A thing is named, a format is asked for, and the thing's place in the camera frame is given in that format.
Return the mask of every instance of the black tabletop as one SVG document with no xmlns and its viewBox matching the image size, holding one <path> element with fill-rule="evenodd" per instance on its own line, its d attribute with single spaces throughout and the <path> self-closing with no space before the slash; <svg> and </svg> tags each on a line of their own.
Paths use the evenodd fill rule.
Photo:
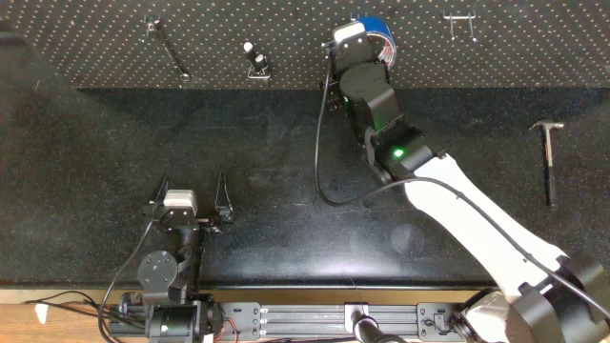
<svg viewBox="0 0 610 343">
<path fill-rule="evenodd" d="M 163 172 L 214 208 L 225 172 L 235 224 L 204 244 L 203 287 L 477 287 L 479 263 L 399 190 L 331 208 L 313 186 L 319 91 L 75 91 L 2 84 L 0 281 L 105 287 L 144 229 Z M 610 97 L 595 89 L 397 91 L 413 124 L 524 227 L 610 266 Z M 536 121 L 553 118 L 559 210 L 545 205 Z M 378 187 L 342 116 L 325 119 L 322 187 Z M 167 237 L 150 235 L 140 255 Z M 121 278 L 137 286 L 138 261 Z"/>
</svg>

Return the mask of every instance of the pegboard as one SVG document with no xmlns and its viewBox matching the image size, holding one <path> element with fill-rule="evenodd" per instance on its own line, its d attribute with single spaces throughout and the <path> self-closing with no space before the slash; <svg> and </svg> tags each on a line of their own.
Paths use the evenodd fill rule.
<svg viewBox="0 0 610 343">
<path fill-rule="evenodd" d="M 443 12 L 455 22 L 451 40 Z M 272 89 L 317 89 L 322 43 L 359 15 L 393 32 L 396 88 L 610 87 L 610 1 L 485 0 L 5 0 L 13 29 L 77 88 L 259 89 L 242 45 L 268 57 Z M 191 76 L 181 81 L 161 43 L 143 40 L 160 15 Z"/>
</svg>

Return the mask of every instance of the hammer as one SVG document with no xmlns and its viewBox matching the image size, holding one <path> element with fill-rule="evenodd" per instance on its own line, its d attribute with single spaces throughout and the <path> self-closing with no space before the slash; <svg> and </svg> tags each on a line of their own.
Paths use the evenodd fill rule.
<svg viewBox="0 0 610 343">
<path fill-rule="evenodd" d="M 544 119 L 538 121 L 530 128 L 541 125 L 544 130 L 544 148 L 546 149 L 546 194 L 549 206 L 551 210 L 556 210 L 557 204 L 557 190 L 555 189 L 555 174 L 553 173 L 553 151 L 551 150 L 551 129 L 563 129 L 563 123 L 555 123 L 551 119 Z"/>
</svg>

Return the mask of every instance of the hammer head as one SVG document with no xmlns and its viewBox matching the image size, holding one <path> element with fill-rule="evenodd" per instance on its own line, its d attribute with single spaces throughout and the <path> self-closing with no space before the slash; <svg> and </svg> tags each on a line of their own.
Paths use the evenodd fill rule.
<svg viewBox="0 0 610 343">
<path fill-rule="evenodd" d="M 530 130 L 535 128 L 538 125 L 541 125 L 543 130 L 563 129 L 563 123 L 556 123 L 551 119 L 542 119 L 542 120 L 536 122 L 536 124 L 532 125 Z"/>
</svg>

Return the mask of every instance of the wooden floor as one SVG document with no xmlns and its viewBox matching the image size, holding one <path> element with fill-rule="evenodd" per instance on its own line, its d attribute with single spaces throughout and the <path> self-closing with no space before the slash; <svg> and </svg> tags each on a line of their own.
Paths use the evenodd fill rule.
<svg viewBox="0 0 610 343">
<path fill-rule="evenodd" d="M 41 324 L 34 305 L 19 305 L 25 300 L 42 298 L 61 291 L 0 291 L 0 342 L 104 342 L 97 319 L 85 315 L 49 308 L 46 323 Z M 100 301 L 102 291 L 84 291 L 95 301 Z M 123 291 L 111 296 L 116 303 Z M 268 305 L 277 304 L 342 304 L 357 302 L 355 291 L 214 291 L 217 301 L 256 301 Z M 378 305 L 414 305 L 419 302 L 463 302 L 476 292 L 460 291 L 360 291 L 362 301 Z M 66 296 L 57 302 L 80 300 L 78 296 Z M 122 342 L 147 342 L 146 338 L 121 339 Z M 610 343 L 606 338 L 602 343 Z"/>
</svg>

